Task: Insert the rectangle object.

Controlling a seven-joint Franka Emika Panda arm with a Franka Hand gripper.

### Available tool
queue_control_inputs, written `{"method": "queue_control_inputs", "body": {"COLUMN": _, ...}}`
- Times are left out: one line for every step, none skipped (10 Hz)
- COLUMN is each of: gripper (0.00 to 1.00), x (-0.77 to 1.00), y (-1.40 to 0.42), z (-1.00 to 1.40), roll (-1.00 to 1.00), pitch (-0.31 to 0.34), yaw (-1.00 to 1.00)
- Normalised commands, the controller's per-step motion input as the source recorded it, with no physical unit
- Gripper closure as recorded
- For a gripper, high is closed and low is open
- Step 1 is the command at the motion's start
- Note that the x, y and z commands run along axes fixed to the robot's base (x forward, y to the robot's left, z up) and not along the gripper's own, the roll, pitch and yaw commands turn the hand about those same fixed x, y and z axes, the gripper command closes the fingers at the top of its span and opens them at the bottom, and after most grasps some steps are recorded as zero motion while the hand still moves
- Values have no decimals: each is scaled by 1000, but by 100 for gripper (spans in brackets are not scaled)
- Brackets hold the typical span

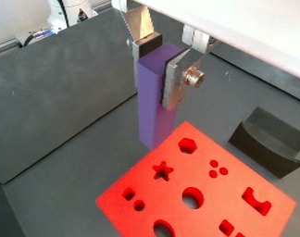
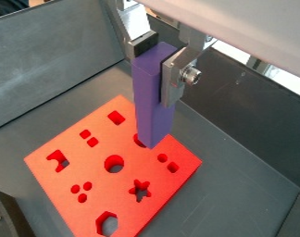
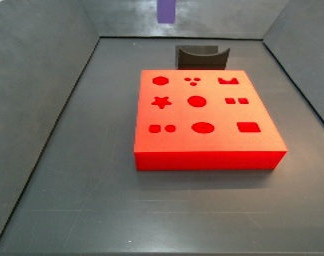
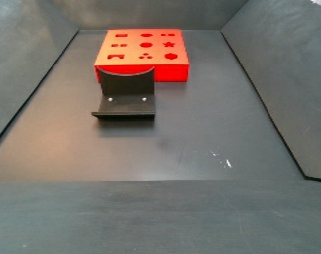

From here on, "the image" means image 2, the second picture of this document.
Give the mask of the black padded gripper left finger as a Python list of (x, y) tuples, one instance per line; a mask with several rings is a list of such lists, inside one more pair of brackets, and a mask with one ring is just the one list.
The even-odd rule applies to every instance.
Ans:
[(145, 6), (136, 0), (116, 0), (116, 10), (126, 56), (134, 59), (158, 44), (158, 34), (150, 28)]

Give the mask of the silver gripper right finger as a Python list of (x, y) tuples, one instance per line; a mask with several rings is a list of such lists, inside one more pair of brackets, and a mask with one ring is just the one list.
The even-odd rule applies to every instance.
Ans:
[(187, 24), (180, 24), (180, 40), (187, 44), (161, 66), (161, 103), (172, 107), (183, 97), (185, 86), (200, 82), (203, 72), (196, 67), (204, 51), (216, 44), (217, 39)]

